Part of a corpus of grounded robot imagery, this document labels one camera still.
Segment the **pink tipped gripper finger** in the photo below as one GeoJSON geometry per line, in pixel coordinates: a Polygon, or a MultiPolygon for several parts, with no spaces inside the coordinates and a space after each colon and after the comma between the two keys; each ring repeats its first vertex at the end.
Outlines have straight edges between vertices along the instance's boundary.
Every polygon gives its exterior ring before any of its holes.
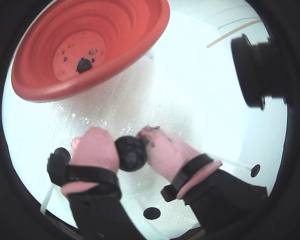
{"type": "Polygon", "coordinates": [[[161,191],[165,200],[184,201],[206,234],[239,222],[268,198],[266,187],[222,170],[221,160],[158,127],[144,127],[137,137],[145,144],[148,164],[170,183],[161,191]]]}
{"type": "Polygon", "coordinates": [[[92,127],[72,144],[73,155],[59,147],[46,168],[68,200],[79,233],[85,240],[143,240],[121,204],[120,158],[113,137],[92,127]]]}

